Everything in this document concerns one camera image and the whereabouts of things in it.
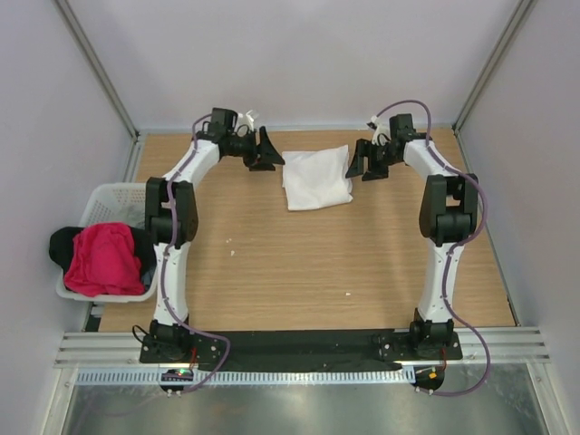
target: white cloth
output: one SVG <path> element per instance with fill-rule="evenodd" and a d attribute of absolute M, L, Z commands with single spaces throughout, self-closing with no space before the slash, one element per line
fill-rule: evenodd
<path fill-rule="evenodd" d="M 288 210 L 317 210 L 353 200 L 353 182 L 344 177 L 348 145 L 322 151 L 285 151 L 282 157 Z"/>

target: gray wall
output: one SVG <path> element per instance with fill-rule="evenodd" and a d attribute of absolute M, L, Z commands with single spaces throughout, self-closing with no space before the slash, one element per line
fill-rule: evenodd
<path fill-rule="evenodd" d="M 537 2 L 461 135 L 490 197 L 489 228 L 517 313 L 541 327 L 573 410 L 580 410 L 578 23 L 577 0 Z"/>
<path fill-rule="evenodd" d="M 188 129 L 216 105 L 364 128 L 405 98 L 451 123 L 516 3 L 71 0 L 142 129 Z"/>
<path fill-rule="evenodd" d="M 0 2 L 0 59 L 0 432 L 26 435 L 86 313 L 57 297 L 48 238 L 119 177 L 130 140 L 50 1 Z"/>

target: white plastic basket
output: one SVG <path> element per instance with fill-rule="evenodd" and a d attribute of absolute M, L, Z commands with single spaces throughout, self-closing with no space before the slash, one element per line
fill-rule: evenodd
<path fill-rule="evenodd" d="M 127 210 L 140 211 L 141 222 L 127 222 Z M 89 198 L 87 207 L 82 213 L 79 227 L 101 222 L 123 222 L 133 227 L 144 227 L 145 220 L 145 183 L 113 183 L 101 184 L 96 188 Z M 73 299 L 75 301 L 92 302 L 141 302 L 149 299 L 155 294 L 157 289 L 157 271 L 152 278 L 150 288 L 143 295 L 119 296 L 119 295 L 98 295 L 88 297 L 72 292 L 64 286 L 64 273 L 61 271 L 56 281 L 56 293 L 60 297 Z"/>

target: wooden tabletop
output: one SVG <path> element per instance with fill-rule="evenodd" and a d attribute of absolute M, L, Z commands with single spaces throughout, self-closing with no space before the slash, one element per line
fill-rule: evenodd
<path fill-rule="evenodd" d="M 271 132 L 276 148 L 324 150 L 369 137 L 366 131 Z M 438 150 L 464 169 L 451 130 L 432 133 Z M 150 135 L 138 182 L 170 170 L 189 135 Z M 406 327 L 420 300 L 427 247 L 419 231 L 424 181 L 403 164 L 388 179 L 353 183 L 353 202 L 289 212 L 282 170 L 249 172 L 224 158 L 196 192 L 199 230 L 188 256 L 190 323 L 213 331 Z M 488 237 L 459 263 L 454 306 L 477 326 L 514 320 Z M 155 297 L 107 304 L 102 332 L 146 329 Z"/>

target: red cloth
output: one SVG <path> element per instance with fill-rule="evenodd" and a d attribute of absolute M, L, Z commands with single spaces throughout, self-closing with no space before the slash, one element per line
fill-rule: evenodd
<path fill-rule="evenodd" d="M 140 260 L 134 255 L 130 228 L 122 223 L 96 224 L 73 240 L 74 257 L 64 275 L 64 285 L 76 293 L 142 295 Z"/>

